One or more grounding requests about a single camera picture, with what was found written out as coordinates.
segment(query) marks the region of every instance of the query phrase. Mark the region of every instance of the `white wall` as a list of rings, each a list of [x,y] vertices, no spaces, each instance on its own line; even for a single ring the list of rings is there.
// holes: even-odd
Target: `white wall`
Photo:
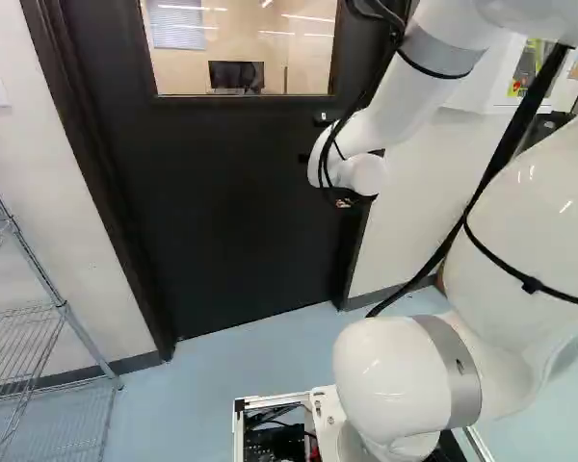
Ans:
[[[387,150],[390,178],[375,202],[350,296],[408,281],[433,255],[477,187],[510,115],[440,109]]]
[[[92,203],[17,0],[0,0],[0,193],[50,276],[110,360],[155,349]],[[13,248],[0,251],[0,306],[36,298]],[[92,364],[63,336],[46,372]]]

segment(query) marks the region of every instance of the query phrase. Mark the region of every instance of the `ceiling light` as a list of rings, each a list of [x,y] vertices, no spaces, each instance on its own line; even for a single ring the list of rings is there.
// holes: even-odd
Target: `ceiling light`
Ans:
[[[300,16],[298,14],[281,14],[281,16],[288,17],[289,19],[303,19],[304,21],[334,22],[334,19],[329,19],[326,17]]]
[[[196,12],[209,12],[212,10],[214,10],[215,12],[227,12],[228,11],[227,8],[222,8],[222,7],[215,7],[215,8],[191,7],[188,5],[159,5],[158,8],[168,8],[168,9],[172,9],[172,10],[189,10],[189,11],[196,11]]]
[[[283,32],[283,31],[259,31],[260,34],[276,34],[279,36],[294,36],[295,32]]]
[[[209,8],[205,7],[189,7],[187,5],[159,5],[158,8],[171,8],[174,10],[197,10],[200,12],[209,11]]]
[[[206,31],[216,31],[219,29],[216,26],[190,26],[187,24],[173,24],[171,27],[177,27],[179,29],[205,29]]]

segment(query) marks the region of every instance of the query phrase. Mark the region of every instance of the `black door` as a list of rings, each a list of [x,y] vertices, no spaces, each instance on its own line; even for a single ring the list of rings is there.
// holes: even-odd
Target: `black door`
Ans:
[[[58,3],[109,146],[105,162],[134,213],[128,229],[141,237],[178,336],[341,298],[363,216],[332,209],[299,156],[322,130],[315,114],[346,107],[371,77],[384,27],[335,0],[147,2]],[[300,14],[317,2],[332,2],[335,14]],[[247,3],[287,22],[244,32],[253,14],[242,13],[232,27],[289,50],[285,62],[258,58],[247,40],[211,51],[227,40],[231,10]],[[303,59],[306,42],[278,45],[296,36],[329,40],[328,56]],[[180,46],[198,64],[163,64]],[[331,76],[323,89],[321,66]],[[194,81],[184,92],[195,95],[159,95]]]

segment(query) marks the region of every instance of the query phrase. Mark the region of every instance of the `door frame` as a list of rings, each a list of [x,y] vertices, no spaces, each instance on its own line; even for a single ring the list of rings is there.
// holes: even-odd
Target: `door frame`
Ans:
[[[126,279],[138,302],[152,339],[164,361],[172,358],[178,338],[172,326],[171,312],[163,302],[160,285],[151,270],[151,259],[141,239],[134,213],[124,195],[118,170],[109,155],[109,143],[99,122],[98,112],[91,97],[86,75],[83,72],[77,48],[70,38],[68,24],[62,12],[61,0],[20,0],[22,10],[39,62],[56,109],[65,128],[73,154],[84,180],[90,190],[92,200],[103,221]],[[354,78],[348,60],[341,58],[345,53],[358,52],[352,49],[352,41],[342,28],[350,28],[352,21],[358,21],[345,13],[345,2],[339,0],[336,12],[337,30],[334,38],[330,75],[332,81],[329,95],[281,95],[226,97],[213,95],[159,95],[156,88],[152,61],[145,37],[141,4],[137,2],[137,21],[129,22],[130,37],[134,45],[142,50],[138,61],[139,78],[144,79],[144,87],[151,104],[160,105],[229,105],[234,109],[245,106],[267,106],[274,104],[311,105],[320,102],[323,109],[338,109],[348,105],[357,97],[360,83]],[[378,47],[378,56],[383,55],[387,34],[382,25],[378,28],[372,46]],[[343,309],[349,297],[357,255],[361,247],[370,207],[359,214],[347,215],[341,229],[341,239],[337,247],[338,280],[341,287],[335,287],[337,294],[332,302]]]
[[[119,263],[163,361],[177,337],[123,195],[59,0],[20,0],[47,86]]]

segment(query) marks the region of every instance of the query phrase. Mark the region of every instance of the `computer monitor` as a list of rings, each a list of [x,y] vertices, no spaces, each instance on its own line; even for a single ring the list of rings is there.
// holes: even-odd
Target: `computer monitor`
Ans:
[[[243,90],[259,94],[265,88],[263,62],[208,61],[212,89]]]

